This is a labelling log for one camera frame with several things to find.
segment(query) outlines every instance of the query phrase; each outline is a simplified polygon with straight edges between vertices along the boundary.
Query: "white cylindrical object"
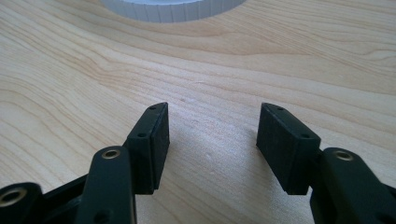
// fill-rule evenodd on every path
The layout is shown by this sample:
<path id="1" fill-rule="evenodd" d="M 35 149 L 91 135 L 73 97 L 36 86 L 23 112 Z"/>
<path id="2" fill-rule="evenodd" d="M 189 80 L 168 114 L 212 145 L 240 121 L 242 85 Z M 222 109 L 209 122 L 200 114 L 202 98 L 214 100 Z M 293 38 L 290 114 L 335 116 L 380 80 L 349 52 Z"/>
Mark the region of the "white cylindrical object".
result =
<path id="1" fill-rule="evenodd" d="M 218 15 L 245 0 L 101 0 L 111 11 L 134 20 L 195 21 Z"/>

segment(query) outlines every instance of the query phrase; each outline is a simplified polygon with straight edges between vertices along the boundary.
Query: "wooden table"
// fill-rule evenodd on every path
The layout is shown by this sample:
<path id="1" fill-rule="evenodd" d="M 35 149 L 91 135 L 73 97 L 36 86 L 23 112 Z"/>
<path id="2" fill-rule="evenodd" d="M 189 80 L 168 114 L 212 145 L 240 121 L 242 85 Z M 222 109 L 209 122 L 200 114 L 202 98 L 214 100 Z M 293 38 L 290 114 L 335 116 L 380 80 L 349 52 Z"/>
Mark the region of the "wooden table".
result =
<path id="1" fill-rule="evenodd" d="M 262 102 L 396 186 L 395 1 L 247 0 L 154 24 L 98 0 L 4 0 L 0 33 L 0 188 L 86 174 L 159 102 L 171 145 L 140 223 L 313 223 L 255 147 Z"/>

